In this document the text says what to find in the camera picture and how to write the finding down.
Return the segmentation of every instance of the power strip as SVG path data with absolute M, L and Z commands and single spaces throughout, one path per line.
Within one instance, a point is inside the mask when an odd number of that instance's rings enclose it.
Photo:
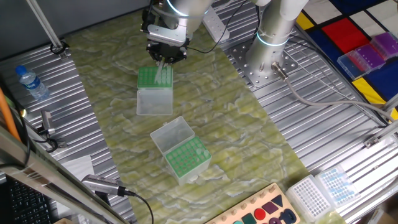
M 209 8 L 209 11 L 203 18 L 203 25 L 205 25 L 207 31 L 213 38 L 214 42 L 218 42 L 223 32 L 225 30 L 225 25 L 223 21 L 218 17 L 217 13 L 214 11 L 212 7 Z M 220 43 L 225 42 L 229 39 L 229 31 L 225 30 L 223 38 L 220 40 Z

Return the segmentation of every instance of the plastic water bottle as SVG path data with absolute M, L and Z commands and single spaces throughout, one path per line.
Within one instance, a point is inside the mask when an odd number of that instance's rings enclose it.
M 15 68 L 19 83 L 22 84 L 36 100 L 45 100 L 49 97 L 49 89 L 40 81 L 36 73 L 19 65 Z

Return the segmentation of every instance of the open plastic box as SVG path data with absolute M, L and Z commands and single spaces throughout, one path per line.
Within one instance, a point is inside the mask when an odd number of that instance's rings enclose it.
M 339 57 L 337 62 L 353 80 L 380 69 L 386 64 L 370 44 L 348 52 Z
M 182 116 L 150 134 L 166 158 L 179 185 L 206 170 L 211 154 Z
M 162 68 L 156 80 L 157 67 L 142 67 L 138 71 L 137 115 L 173 114 L 173 69 Z
M 371 41 L 371 45 L 379 52 L 384 60 L 398 56 L 398 39 L 390 32 L 375 36 Z

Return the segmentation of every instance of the red shape piece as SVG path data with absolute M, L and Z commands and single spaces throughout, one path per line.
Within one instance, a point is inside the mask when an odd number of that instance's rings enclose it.
M 322 30 L 345 54 L 369 43 L 368 38 L 347 18 L 327 25 Z
M 257 218 L 257 220 L 263 220 L 266 218 L 266 211 L 264 211 L 261 208 L 257 208 L 254 211 L 254 218 Z

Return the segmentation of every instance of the black clamp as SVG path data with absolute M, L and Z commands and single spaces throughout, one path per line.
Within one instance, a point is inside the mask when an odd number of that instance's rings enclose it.
M 59 51 L 57 51 L 57 52 L 54 52 L 54 51 L 53 51 L 54 45 L 51 44 L 51 46 L 50 46 L 50 51 L 53 52 L 55 55 L 60 55 L 60 54 L 62 54 L 67 48 L 69 48 L 69 45 L 68 45 L 67 43 L 65 43 L 64 41 L 61 41 L 61 44 L 62 44 L 62 49 L 59 50 Z

